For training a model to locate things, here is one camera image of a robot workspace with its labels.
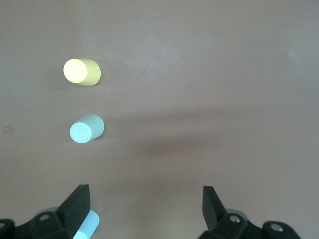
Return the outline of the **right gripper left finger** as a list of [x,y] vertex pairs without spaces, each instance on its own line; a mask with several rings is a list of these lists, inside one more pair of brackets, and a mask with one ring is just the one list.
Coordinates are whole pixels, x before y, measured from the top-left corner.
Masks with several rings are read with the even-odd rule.
[[2,239],[71,239],[90,211],[88,184],[79,185],[55,210],[45,211],[16,226],[12,219],[1,219]]

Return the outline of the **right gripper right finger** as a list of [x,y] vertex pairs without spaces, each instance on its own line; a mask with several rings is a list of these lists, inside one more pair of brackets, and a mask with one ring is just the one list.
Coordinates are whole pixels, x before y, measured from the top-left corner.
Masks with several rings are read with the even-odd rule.
[[203,187],[202,212],[208,230],[200,239],[299,239],[289,225],[266,221],[260,228],[239,210],[227,210],[212,186]]

